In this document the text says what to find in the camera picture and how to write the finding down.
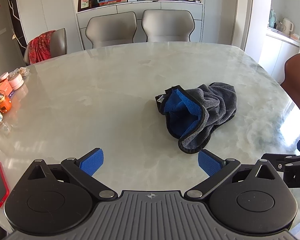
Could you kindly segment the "beige dining chair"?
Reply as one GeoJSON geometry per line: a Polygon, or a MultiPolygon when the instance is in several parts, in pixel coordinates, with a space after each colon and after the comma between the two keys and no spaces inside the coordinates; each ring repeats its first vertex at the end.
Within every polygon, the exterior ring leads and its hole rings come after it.
{"type": "Polygon", "coordinates": [[[187,10],[145,10],[141,25],[147,42],[190,42],[195,29],[187,10]]]}
{"type": "Polygon", "coordinates": [[[85,35],[93,48],[101,48],[133,43],[136,29],[136,14],[129,11],[91,18],[85,35]]]}

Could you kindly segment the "chair with red cloth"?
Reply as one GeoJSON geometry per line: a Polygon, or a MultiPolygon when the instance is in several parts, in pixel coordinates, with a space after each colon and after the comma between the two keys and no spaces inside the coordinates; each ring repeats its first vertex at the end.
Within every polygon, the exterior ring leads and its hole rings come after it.
{"type": "MultiPolygon", "coordinates": [[[[28,57],[28,46],[29,43],[24,53],[24,62],[26,63],[27,66],[31,65],[28,57]]],[[[65,28],[55,30],[55,32],[52,34],[51,42],[50,42],[50,52],[51,52],[51,58],[59,57],[67,54],[67,40],[66,40],[65,28]]]]}

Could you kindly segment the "pink round tin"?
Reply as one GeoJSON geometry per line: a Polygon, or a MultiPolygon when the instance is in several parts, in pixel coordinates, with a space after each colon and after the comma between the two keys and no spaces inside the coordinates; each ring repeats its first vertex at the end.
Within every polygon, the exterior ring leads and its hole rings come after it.
{"type": "Polygon", "coordinates": [[[24,80],[21,74],[14,75],[9,79],[9,84],[13,90],[18,90],[23,84],[24,80]]]}

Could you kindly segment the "brown leather chair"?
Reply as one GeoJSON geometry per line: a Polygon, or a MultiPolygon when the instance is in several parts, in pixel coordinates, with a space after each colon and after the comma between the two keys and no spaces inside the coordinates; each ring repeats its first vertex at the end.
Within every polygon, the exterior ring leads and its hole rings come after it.
{"type": "Polygon", "coordinates": [[[285,63],[285,79],[281,87],[300,109],[300,53],[285,63]]]}

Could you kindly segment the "red patterned cloth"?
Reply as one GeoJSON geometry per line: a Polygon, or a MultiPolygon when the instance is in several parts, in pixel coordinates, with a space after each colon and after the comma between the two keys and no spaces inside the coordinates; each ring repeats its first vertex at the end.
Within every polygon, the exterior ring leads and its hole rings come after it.
{"type": "Polygon", "coordinates": [[[50,42],[55,30],[40,34],[29,42],[28,57],[30,64],[42,62],[51,58],[50,42]]]}

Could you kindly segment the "beige dining chair right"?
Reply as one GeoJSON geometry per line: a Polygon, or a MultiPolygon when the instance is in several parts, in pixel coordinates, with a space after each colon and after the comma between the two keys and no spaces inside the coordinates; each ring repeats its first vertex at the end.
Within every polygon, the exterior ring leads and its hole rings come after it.
{"type": "Polygon", "coordinates": [[[190,42],[195,29],[187,10],[145,10],[141,25],[147,42],[190,42]]]}

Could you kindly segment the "teal ceramic jug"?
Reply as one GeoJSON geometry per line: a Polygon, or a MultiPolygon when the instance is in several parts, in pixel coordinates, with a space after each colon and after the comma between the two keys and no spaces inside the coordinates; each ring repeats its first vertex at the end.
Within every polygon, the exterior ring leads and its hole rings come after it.
{"type": "Polygon", "coordinates": [[[269,15],[269,27],[270,28],[275,28],[275,23],[277,21],[277,17],[276,17],[276,12],[274,11],[274,9],[270,10],[270,15],[269,15]]]}

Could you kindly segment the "framed picture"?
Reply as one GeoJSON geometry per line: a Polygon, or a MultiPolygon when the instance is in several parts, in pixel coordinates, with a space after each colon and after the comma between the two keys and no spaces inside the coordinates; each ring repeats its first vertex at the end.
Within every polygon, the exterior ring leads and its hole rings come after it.
{"type": "Polygon", "coordinates": [[[92,8],[93,0],[78,0],[77,11],[85,11],[92,8]]]}

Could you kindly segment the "orange box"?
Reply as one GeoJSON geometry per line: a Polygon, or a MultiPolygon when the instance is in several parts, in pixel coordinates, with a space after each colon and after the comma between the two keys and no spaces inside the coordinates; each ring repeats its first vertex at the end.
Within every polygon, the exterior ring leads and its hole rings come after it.
{"type": "Polygon", "coordinates": [[[10,98],[13,94],[13,89],[7,79],[0,83],[0,90],[4,91],[5,94],[10,98]]]}

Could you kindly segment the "grey and blue towel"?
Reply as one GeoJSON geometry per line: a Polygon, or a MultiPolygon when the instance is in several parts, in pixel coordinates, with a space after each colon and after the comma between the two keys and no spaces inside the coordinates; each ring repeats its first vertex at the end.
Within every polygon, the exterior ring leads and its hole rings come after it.
{"type": "Polygon", "coordinates": [[[230,121],[237,112],[235,88],[222,82],[193,89],[177,85],[157,95],[155,100],[159,113],[166,118],[168,132],[186,154],[202,150],[215,129],[230,121]]]}

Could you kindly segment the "beige dining chair left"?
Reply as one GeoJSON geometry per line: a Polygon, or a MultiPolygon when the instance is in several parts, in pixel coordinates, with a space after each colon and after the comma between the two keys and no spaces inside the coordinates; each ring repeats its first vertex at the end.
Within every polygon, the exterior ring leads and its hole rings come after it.
{"type": "Polygon", "coordinates": [[[133,43],[136,29],[136,14],[129,11],[91,18],[85,35],[93,48],[101,48],[133,43]]]}

